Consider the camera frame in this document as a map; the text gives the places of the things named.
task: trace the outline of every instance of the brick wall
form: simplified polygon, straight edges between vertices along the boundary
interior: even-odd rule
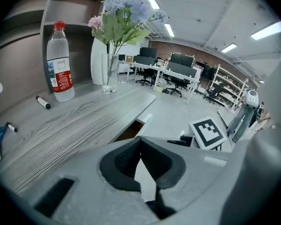
[[[157,48],[157,56],[161,57],[162,59],[169,58],[171,56],[171,53],[180,53],[190,56],[195,55],[195,59],[198,62],[202,62],[202,63],[206,62],[211,67],[220,64],[223,69],[226,69],[228,72],[232,73],[240,80],[244,81],[246,79],[246,76],[242,72],[240,72],[237,68],[233,67],[232,65],[225,62],[224,60],[214,55],[211,55],[207,52],[203,52],[192,47],[187,47],[174,43],[156,42],[156,41],[149,41],[148,47]],[[251,88],[256,88],[256,85],[250,79],[247,84]]]

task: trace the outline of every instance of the glass vase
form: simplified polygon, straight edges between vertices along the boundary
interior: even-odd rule
[[[105,93],[117,90],[118,55],[102,54],[102,80]]]

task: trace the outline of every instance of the bottle cap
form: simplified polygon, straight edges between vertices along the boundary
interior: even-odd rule
[[[53,29],[54,30],[62,30],[62,29],[65,29],[65,26],[66,26],[66,24],[65,24],[64,21],[57,21],[57,22],[54,23]]]

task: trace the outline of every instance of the plastic water bottle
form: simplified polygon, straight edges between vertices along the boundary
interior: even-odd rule
[[[75,95],[70,65],[69,45],[64,32],[65,22],[55,22],[53,33],[47,45],[49,77],[56,99],[66,102]]]

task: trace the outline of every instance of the artificial flower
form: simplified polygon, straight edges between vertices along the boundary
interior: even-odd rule
[[[131,22],[137,24],[146,22],[152,9],[149,0],[126,0],[125,6],[130,8]]]
[[[102,26],[102,17],[98,16],[98,17],[92,17],[89,20],[89,27],[93,27],[93,28],[101,28]]]
[[[167,22],[167,19],[168,19],[167,14],[159,9],[153,10],[149,16],[149,20],[161,24],[165,24]]]
[[[126,0],[105,0],[105,10],[110,13],[116,13],[125,7]]]

